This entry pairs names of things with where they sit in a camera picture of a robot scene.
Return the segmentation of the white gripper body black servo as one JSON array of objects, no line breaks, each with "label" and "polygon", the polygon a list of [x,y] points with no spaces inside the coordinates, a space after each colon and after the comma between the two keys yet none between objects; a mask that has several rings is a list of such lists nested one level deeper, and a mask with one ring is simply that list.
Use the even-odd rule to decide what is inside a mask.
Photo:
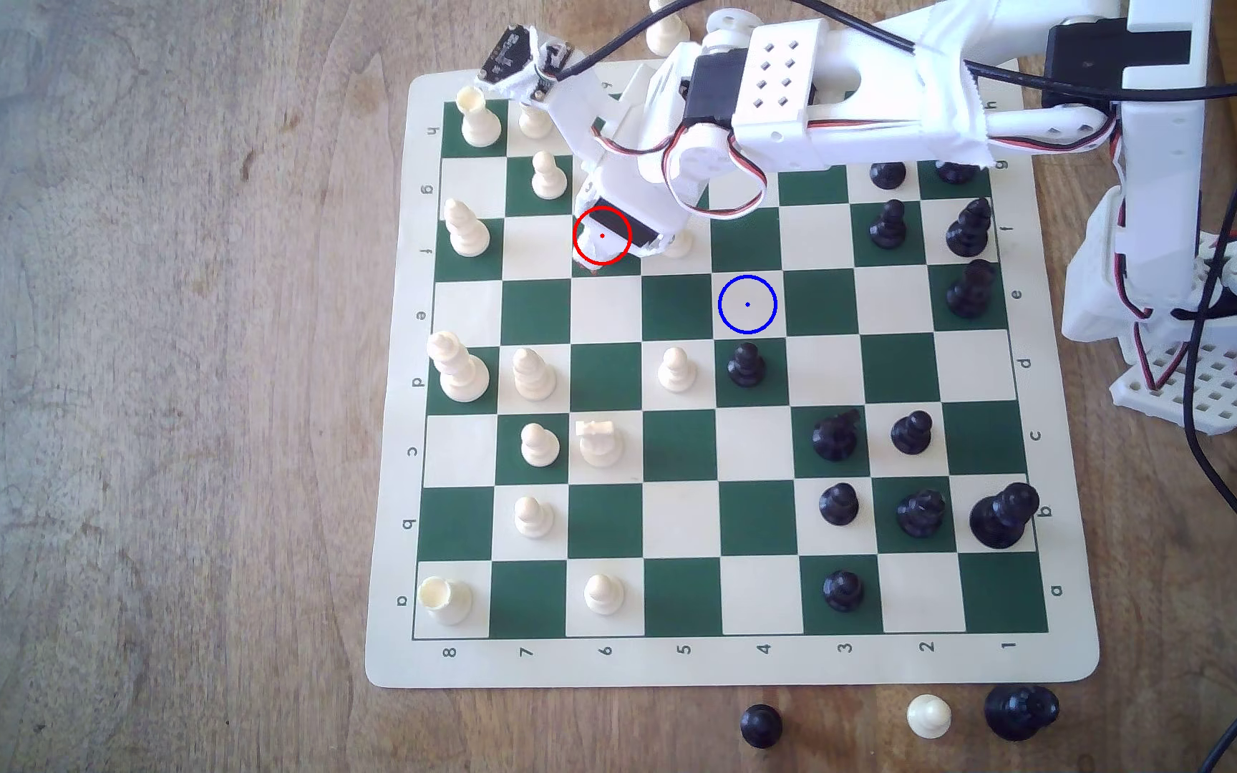
[{"label": "white gripper body black servo", "polygon": [[635,252],[635,219],[738,219],[738,207],[699,204],[709,182],[738,169],[737,103],[730,73],[636,73],[620,99],[593,73],[557,80],[550,117],[588,174],[575,233],[609,230]]}]

